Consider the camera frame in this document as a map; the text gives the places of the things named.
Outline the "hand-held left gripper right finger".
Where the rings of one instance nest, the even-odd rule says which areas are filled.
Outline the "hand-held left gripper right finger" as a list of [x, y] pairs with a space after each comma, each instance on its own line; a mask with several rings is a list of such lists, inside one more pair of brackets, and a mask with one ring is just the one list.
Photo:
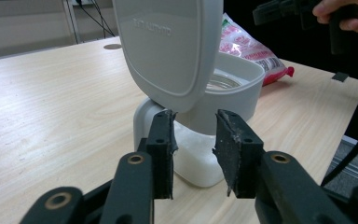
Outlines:
[[241, 116], [220, 109], [213, 154], [227, 192], [253, 199], [261, 224], [351, 224], [296, 158], [265, 151]]

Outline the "black table bracket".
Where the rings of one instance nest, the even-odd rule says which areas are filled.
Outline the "black table bracket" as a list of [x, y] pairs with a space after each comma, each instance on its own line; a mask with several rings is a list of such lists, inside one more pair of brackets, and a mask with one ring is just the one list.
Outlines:
[[340, 81], [340, 82], [344, 82], [348, 77], [349, 77], [349, 75], [346, 74], [346, 73], [336, 72], [336, 73], [332, 76], [332, 79], [337, 80], [337, 81]]

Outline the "pink and white plastic bag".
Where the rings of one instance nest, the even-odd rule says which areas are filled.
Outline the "pink and white plastic bag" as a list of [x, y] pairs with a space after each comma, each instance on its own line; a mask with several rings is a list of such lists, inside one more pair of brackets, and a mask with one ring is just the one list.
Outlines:
[[248, 34], [227, 13], [224, 13], [222, 18], [219, 50], [259, 64], [265, 71], [264, 86], [282, 77], [292, 77], [295, 72], [292, 66], [284, 65], [268, 47]]

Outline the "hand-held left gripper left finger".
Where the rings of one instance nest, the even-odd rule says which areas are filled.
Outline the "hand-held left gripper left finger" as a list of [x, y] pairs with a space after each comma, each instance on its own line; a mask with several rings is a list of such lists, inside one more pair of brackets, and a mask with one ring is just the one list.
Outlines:
[[172, 197], [174, 118], [158, 112], [138, 149], [120, 159], [99, 224], [154, 224], [154, 201]]

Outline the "clear jar with grey lid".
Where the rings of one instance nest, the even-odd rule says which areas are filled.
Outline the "clear jar with grey lid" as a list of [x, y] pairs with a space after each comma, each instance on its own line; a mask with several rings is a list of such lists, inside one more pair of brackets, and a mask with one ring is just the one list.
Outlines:
[[127, 66], [145, 93], [133, 119], [133, 140], [150, 133], [158, 112], [175, 113], [174, 171], [209, 188], [223, 179], [212, 153], [216, 113], [250, 119], [264, 69], [220, 51], [224, 0], [113, 0]]

